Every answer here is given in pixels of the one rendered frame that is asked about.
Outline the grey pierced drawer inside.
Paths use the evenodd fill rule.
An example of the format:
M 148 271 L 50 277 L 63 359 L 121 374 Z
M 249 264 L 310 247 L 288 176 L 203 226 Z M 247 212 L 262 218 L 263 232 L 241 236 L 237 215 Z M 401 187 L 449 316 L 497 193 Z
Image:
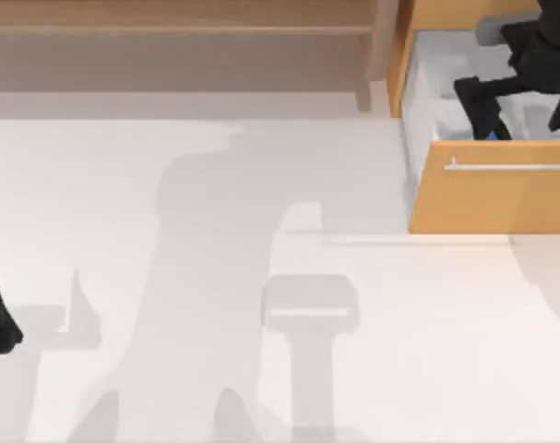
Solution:
M 505 46 L 481 47 L 470 31 L 421 31 L 413 42 L 406 86 L 401 99 L 401 123 L 410 156 L 411 204 L 434 141 L 476 141 L 454 91 L 458 78 L 482 80 L 512 75 Z M 559 102 L 556 95 L 525 93 L 500 99 L 501 117 L 511 140 L 560 140 L 547 125 Z

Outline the wooden open shelf unit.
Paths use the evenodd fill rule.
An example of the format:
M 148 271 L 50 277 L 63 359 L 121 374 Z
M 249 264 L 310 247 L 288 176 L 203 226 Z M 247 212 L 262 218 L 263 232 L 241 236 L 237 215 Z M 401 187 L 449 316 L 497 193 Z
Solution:
M 398 0 L 0 0 L 0 32 L 354 36 L 385 75 Z

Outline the pale wooden drawer front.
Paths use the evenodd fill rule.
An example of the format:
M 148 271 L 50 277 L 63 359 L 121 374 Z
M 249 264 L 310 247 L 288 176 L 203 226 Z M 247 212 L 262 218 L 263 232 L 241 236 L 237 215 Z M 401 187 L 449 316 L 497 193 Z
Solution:
M 434 141 L 409 230 L 414 234 L 560 234 L 560 172 L 445 171 L 459 163 L 560 164 L 560 140 Z

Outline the wooden drawer cabinet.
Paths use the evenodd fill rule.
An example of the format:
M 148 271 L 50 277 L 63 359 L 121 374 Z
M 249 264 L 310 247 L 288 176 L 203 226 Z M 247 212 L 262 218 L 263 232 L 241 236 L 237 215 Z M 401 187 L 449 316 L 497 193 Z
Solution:
M 390 116 L 400 117 L 415 31 L 473 30 L 485 17 L 539 10 L 537 0 L 400 0 L 387 66 Z

